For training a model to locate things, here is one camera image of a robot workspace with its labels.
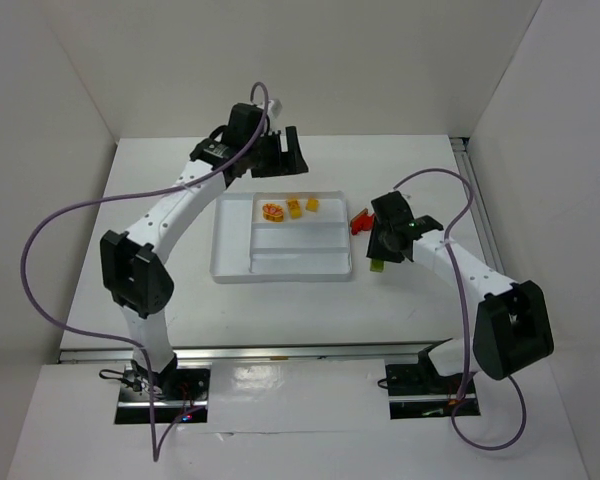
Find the red lego piece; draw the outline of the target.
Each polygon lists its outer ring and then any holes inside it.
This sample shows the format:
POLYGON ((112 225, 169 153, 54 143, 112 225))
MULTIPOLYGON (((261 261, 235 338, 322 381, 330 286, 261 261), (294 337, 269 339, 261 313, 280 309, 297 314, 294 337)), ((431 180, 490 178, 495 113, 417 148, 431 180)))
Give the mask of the red lego piece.
POLYGON ((352 236, 356 236, 362 232, 370 232, 375 221, 375 214, 370 212, 368 208, 361 210, 349 221, 349 231, 352 236))

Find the green yellow lego stack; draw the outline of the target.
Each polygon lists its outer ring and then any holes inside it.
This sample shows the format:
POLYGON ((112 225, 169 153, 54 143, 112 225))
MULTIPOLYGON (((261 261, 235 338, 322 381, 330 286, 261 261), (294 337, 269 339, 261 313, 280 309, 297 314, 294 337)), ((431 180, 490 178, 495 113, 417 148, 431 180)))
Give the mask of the green yellow lego stack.
POLYGON ((370 271, 374 273, 383 273, 385 269, 385 262, 379 259, 370 260, 370 271))

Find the yellow long lego brick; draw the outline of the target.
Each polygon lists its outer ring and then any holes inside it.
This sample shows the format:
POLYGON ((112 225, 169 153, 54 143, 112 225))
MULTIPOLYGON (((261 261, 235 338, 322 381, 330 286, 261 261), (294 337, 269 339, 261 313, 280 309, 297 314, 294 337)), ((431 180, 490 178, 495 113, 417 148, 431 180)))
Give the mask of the yellow long lego brick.
POLYGON ((296 198, 287 199, 286 205, 289 210, 289 215, 291 219, 296 220, 303 216, 302 208, 300 206, 299 201, 296 198))

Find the small yellow lego brick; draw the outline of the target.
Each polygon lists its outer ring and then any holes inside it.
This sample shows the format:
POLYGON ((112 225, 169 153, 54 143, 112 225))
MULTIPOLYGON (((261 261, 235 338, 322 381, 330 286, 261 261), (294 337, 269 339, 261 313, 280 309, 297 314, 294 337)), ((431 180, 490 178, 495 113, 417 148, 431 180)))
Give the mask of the small yellow lego brick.
POLYGON ((316 213, 318 211, 318 209, 319 209, 319 205, 320 205, 320 203, 319 203, 318 199, 316 199, 316 198, 309 198, 307 200, 307 202, 306 202, 305 208, 309 212, 316 213))

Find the round orange lego piece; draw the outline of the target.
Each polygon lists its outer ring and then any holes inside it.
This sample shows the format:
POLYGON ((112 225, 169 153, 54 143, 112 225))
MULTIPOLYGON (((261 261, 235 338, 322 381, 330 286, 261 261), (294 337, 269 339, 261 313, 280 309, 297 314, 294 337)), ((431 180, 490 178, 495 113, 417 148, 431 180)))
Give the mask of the round orange lego piece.
POLYGON ((262 206, 262 217, 268 222, 281 223, 285 220, 284 207, 276 203, 265 203, 262 206))

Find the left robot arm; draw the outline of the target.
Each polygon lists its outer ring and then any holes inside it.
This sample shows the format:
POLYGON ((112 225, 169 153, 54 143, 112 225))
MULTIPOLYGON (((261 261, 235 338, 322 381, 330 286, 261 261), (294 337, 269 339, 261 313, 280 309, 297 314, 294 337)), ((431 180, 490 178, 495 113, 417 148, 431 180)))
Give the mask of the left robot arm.
POLYGON ((235 104, 227 124, 190 153, 175 192, 162 196, 124 232, 109 230, 100 240, 104 287, 137 344, 132 369, 158 392, 174 384, 178 366, 165 318, 175 289, 166 263, 176 243, 197 216, 245 173, 266 178, 308 170, 296 128, 274 127, 280 111, 278 100, 235 104))

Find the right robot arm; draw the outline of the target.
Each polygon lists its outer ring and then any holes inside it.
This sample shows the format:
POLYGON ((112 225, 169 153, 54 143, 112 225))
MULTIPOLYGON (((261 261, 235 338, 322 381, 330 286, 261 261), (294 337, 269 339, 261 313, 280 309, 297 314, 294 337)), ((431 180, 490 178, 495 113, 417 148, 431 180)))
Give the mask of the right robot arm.
POLYGON ((374 223, 367 248, 373 261, 426 268, 461 299, 463 337, 421 351, 418 363, 437 377, 483 372, 502 380, 554 352, 545 297, 531 280, 498 273, 445 235, 429 215, 415 217, 406 198, 391 192, 371 201, 374 223))

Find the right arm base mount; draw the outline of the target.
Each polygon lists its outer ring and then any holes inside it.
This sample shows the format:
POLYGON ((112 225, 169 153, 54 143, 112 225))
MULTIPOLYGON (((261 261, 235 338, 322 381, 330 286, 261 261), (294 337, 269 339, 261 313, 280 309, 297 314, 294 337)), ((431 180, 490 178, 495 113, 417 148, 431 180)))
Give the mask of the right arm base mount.
POLYGON ((376 382, 388 394, 392 420, 450 417, 457 406, 462 374, 441 377, 418 364, 387 364, 376 382))

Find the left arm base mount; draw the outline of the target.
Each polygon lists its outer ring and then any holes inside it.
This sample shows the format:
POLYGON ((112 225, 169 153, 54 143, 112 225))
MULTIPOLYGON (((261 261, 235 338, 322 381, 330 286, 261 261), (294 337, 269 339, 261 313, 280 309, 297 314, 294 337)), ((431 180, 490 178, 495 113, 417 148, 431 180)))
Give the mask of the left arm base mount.
MULTIPOLYGON (((129 365, 123 369, 102 369, 98 376, 119 384, 116 425, 149 423, 149 385, 146 380, 129 365)), ((180 423, 206 423, 210 379, 210 364, 189 364, 176 370, 174 377, 156 390, 155 423, 167 425, 176 417, 180 417, 180 423)))

